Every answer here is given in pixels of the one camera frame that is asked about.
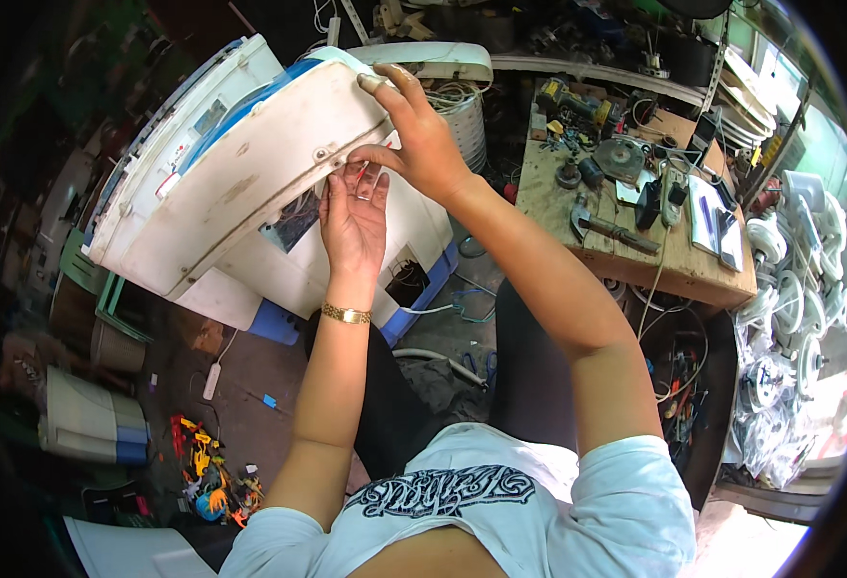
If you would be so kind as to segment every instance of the hose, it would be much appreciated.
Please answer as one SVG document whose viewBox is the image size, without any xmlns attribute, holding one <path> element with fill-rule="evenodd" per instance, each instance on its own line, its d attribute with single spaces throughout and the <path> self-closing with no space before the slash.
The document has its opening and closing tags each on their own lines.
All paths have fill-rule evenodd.
<svg viewBox="0 0 847 578">
<path fill-rule="evenodd" d="M 456 370 L 456 373 L 462 377 L 468 379 L 471 383 L 476 386 L 484 387 L 484 383 L 486 380 L 481 379 L 479 376 L 474 375 L 471 371 L 465 368 L 464 365 L 449 359 L 444 356 L 442 353 L 431 352 L 430 350 L 418 350 L 415 348 L 410 348 L 406 350 L 394 350 L 392 353 L 395 358 L 398 357 L 423 357 L 425 359 L 445 359 L 449 362 L 449 365 L 452 366 L 452 369 Z"/>
</svg>

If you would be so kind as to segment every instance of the phone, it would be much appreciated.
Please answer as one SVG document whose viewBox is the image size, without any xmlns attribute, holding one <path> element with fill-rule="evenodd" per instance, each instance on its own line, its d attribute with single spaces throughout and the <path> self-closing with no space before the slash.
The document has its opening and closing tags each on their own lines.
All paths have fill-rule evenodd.
<svg viewBox="0 0 847 578">
<path fill-rule="evenodd" d="M 739 273 L 744 271 L 741 227 L 735 214 L 724 206 L 716 207 L 716 237 L 719 263 Z"/>
</svg>

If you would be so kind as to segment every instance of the hand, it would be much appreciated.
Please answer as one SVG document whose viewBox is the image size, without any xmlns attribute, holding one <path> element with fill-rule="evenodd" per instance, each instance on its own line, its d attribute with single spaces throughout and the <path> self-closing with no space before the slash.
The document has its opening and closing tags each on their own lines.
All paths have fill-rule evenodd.
<svg viewBox="0 0 847 578">
<path fill-rule="evenodd" d="M 327 178 L 321 199 L 321 238 L 330 276 L 375 283 L 382 270 L 388 175 L 369 163 L 348 163 Z"/>
<path fill-rule="evenodd" d="M 350 162 L 370 161 L 392 169 L 418 191 L 445 205 L 464 189 L 473 174 L 458 151 L 449 124 L 432 109 L 419 80 L 397 64 L 376 64 L 400 92 L 383 79 L 360 74 L 362 90 L 388 111 L 401 138 L 399 150 L 367 144 L 349 155 Z"/>
</svg>

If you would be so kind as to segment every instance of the graphic print on shirt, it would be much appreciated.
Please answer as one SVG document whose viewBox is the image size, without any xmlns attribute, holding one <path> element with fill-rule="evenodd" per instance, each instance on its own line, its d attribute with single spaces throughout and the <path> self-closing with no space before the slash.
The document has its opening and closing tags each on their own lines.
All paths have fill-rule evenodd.
<svg viewBox="0 0 847 578">
<path fill-rule="evenodd" d="M 479 465 L 461 470 L 420 470 L 366 484 L 347 502 L 365 506 L 366 518 L 393 516 L 456 516 L 474 504 L 525 504 L 535 493 L 535 482 L 505 465 Z"/>
</svg>

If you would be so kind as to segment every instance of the white t-shirt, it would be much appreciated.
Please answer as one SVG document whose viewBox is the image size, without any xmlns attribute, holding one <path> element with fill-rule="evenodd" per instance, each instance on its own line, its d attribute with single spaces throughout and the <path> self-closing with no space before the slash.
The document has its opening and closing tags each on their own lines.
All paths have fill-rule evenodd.
<svg viewBox="0 0 847 578">
<path fill-rule="evenodd" d="M 221 576 L 347 576 L 389 544 L 445 525 L 475 535 L 511 577 L 675 576 L 696 552 L 690 495 L 660 438 L 593 449 L 578 477 L 569 449 L 463 422 L 403 475 L 356 492 L 330 534 L 296 510 L 257 512 Z"/>
</svg>

